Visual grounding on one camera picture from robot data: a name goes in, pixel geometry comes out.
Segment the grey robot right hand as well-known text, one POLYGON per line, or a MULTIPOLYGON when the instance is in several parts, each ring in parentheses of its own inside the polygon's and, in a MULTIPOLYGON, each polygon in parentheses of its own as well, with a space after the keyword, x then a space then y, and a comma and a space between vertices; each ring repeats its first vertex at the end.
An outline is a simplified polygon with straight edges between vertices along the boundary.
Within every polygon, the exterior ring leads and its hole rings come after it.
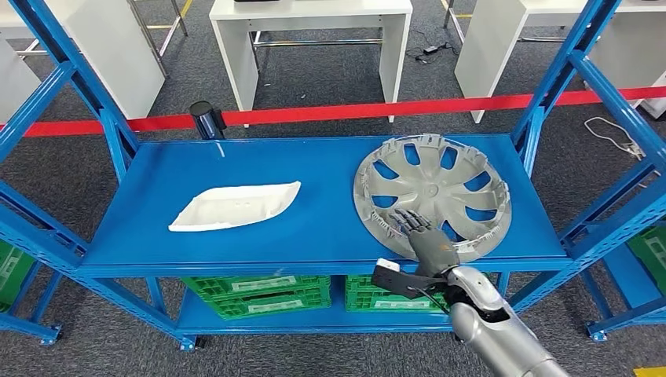
POLYGON ((437 277, 460 264, 452 241, 439 228, 413 210, 396 209, 390 217, 407 236, 419 262, 415 274, 437 277))

